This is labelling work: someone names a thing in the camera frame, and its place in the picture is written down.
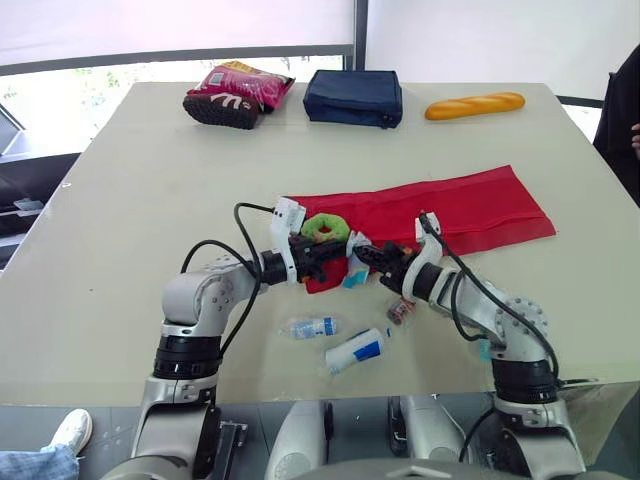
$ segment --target bread loaf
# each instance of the bread loaf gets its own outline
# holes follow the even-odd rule
[[[492,93],[432,103],[424,112],[424,116],[429,120],[447,120],[481,113],[508,112],[523,106],[524,97],[518,93]]]

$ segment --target navy blue pouch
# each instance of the navy blue pouch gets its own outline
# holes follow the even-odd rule
[[[318,70],[304,109],[313,122],[394,128],[402,120],[402,89],[393,71]]]

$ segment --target red cloth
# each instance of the red cloth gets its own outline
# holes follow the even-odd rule
[[[290,198],[306,207],[308,217],[317,213],[340,215],[352,230],[361,231],[378,247],[386,241],[416,247],[415,218],[421,211],[436,214],[445,241],[459,255],[556,233],[509,165],[377,192]],[[340,261],[344,276],[346,262]],[[325,285],[312,280],[307,291],[315,293],[335,286],[336,275],[340,273],[332,266],[330,281]]]

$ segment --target green toy donut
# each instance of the green toy donut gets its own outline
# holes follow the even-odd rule
[[[304,222],[300,233],[316,243],[327,240],[346,242],[349,239],[349,225],[338,215],[319,213]]]

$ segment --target snack bag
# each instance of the snack bag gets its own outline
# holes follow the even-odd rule
[[[230,93],[255,99],[266,113],[282,103],[293,78],[264,72],[242,62],[226,62],[215,67],[195,89],[187,95]]]

